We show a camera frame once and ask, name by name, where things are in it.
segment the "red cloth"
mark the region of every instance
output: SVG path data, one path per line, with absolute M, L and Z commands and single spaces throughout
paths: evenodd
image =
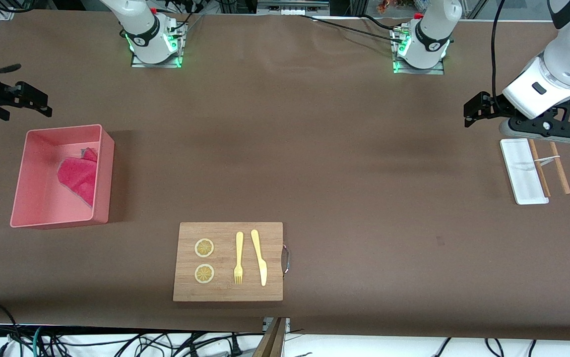
M 58 181 L 93 206 L 95 179 L 97 176 L 97 153 L 87 147 L 81 158 L 65 158 L 58 167 Z

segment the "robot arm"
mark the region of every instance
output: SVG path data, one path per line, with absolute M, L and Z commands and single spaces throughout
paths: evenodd
M 548 0 L 559 34 L 527 64 L 503 94 L 481 92 L 464 106 L 466 127 L 476 120 L 509 118 L 500 130 L 507 136 L 570 143 L 570 0 Z
M 445 55 L 450 34 L 461 18 L 459 0 L 431 0 L 423 18 L 402 24 L 409 31 L 398 55 L 415 68 L 432 68 Z
M 153 13 L 145 0 L 100 0 L 117 16 L 130 49 L 144 63 L 160 63 L 178 50 L 174 18 Z

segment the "cutting board handle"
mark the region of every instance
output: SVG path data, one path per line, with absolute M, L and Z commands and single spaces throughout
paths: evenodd
M 287 272 L 289 271 L 289 249 L 287 248 L 287 246 L 284 243 L 283 243 L 283 250 L 287 254 L 287 266 L 285 266 L 285 271 L 283 271 L 283 279 L 284 279 L 285 274 L 287 274 Z

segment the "wooden stick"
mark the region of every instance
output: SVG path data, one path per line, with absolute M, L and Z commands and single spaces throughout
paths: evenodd
M 556 143 L 550 141 L 550 147 L 552 148 L 552 155 L 557 156 L 559 151 L 556 149 Z M 554 161 L 556 162 L 556 170 L 559 172 L 559 180 L 561 181 L 563 192 L 570 194 L 569 183 L 567 182 L 567 176 L 565 176 L 565 170 L 562 167 L 561 158 L 555 158 Z
M 545 197 L 552 197 L 552 195 L 550 195 L 550 187 L 547 186 L 547 180 L 545 179 L 545 173 L 543 172 L 541 161 L 537 161 L 538 152 L 536 151 L 536 144 L 534 144 L 534 140 L 532 139 L 528 139 L 527 142 L 529 142 L 529 149 L 532 151 L 532 159 L 534 159 L 534 166 L 536 167 L 536 172 L 538 172 L 538 178 L 541 179 L 543 193 L 545 194 Z
M 269 328 L 267 328 L 267 332 L 260 339 L 260 343 L 253 352 L 252 357 L 281 356 L 286 329 L 285 318 L 274 318 Z

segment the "lemon slice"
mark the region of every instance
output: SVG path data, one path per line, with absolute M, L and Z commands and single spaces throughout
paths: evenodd
M 201 258 L 208 257 L 214 251 L 214 243 L 207 238 L 199 239 L 194 245 L 194 252 Z
M 210 264 L 201 264 L 196 267 L 194 278 L 201 284 L 209 283 L 214 278 L 214 268 Z

